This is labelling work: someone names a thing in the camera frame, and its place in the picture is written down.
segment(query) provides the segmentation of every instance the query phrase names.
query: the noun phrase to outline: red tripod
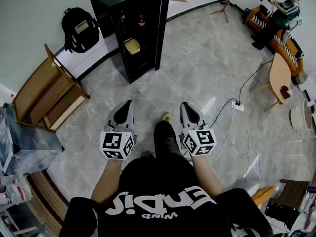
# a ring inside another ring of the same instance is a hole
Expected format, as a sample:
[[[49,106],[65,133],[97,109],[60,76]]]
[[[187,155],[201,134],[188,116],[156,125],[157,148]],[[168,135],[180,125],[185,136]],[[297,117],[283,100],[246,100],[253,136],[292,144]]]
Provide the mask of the red tripod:
[[[226,7],[227,7],[229,1],[230,1],[230,0],[226,0],[226,4],[224,5],[224,7],[223,7],[221,10],[217,10],[217,11],[211,13],[211,15],[214,14],[214,13],[221,13],[221,12],[222,12],[222,13],[224,13],[225,18],[226,18],[226,21],[227,21],[227,23],[228,23],[228,19],[227,19],[227,16],[226,16],[225,9],[226,9]]]

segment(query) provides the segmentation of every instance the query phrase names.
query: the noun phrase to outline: black shoe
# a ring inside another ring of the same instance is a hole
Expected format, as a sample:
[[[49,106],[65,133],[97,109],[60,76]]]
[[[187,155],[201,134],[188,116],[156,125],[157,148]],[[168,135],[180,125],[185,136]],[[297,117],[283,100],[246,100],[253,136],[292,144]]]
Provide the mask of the black shoe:
[[[255,35],[251,35],[252,39],[255,41],[255,42],[258,42],[258,37],[255,36]]]
[[[255,47],[258,50],[262,50],[263,46],[261,46],[260,44],[258,44],[257,42],[252,43],[252,46]]]

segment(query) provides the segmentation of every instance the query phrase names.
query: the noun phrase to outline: orange sofa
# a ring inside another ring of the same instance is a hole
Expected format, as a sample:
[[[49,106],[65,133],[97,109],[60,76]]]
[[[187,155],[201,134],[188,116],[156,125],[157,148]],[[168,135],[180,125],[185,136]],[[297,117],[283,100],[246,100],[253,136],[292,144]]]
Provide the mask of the orange sofa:
[[[260,7],[256,7],[251,10],[245,21],[252,28],[254,28],[254,30],[260,33],[262,29],[265,27],[266,23],[268,23],[270,16],[271,13],[268,13],[268,15],[265,16],[260,11]],[[292,41],[292,38],[289,38],[285,45],[282,44],[282,31],[283,30],[278,31],[274,39],[269,42],[269,45],[286,61],[291,70],[292,76],[296,76],[303,71],[303,58],[296,57],[296,54],[299,50]]]

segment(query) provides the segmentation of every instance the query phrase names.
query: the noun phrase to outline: man in green shirt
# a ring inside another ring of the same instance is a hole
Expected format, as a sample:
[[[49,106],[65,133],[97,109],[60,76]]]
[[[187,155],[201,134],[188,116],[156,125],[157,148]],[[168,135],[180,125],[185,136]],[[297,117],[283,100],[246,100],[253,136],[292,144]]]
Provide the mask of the man in green shirt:
[[[272,18],[259,36],[251,36],[256,41],[252,45],[259,50],[268,44],[279,30],[284,29],[289,20],[294,19],[300,14],[299,0],[286,0],[283,3],[273,0],[269,2],[276,6],[277,11],[273,13]]]

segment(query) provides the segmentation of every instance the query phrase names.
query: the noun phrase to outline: white power strip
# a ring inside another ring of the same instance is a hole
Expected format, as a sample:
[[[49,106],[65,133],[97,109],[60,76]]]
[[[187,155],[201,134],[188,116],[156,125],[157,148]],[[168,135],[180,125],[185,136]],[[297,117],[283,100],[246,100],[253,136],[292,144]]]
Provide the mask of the white power strip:
[[[231,107],[240,112],[244,112],[245,110],[245,105],[243,103],[241,103],[240,105],[237,105],[236,101],[232,101]]]

